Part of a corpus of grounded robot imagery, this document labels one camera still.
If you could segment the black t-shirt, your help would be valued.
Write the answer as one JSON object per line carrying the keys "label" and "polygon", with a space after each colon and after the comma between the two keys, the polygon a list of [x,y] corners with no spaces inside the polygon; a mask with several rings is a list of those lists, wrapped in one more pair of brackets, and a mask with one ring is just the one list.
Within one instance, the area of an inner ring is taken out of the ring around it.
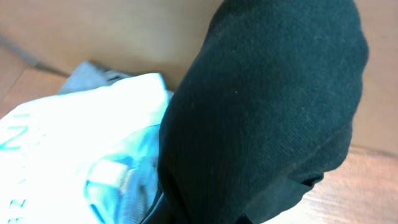
{"label": "black t-shirt", "polygon": [[346,159],[368,45],[351,0],[227,0],[160,125],[145,223],[264,223]]}

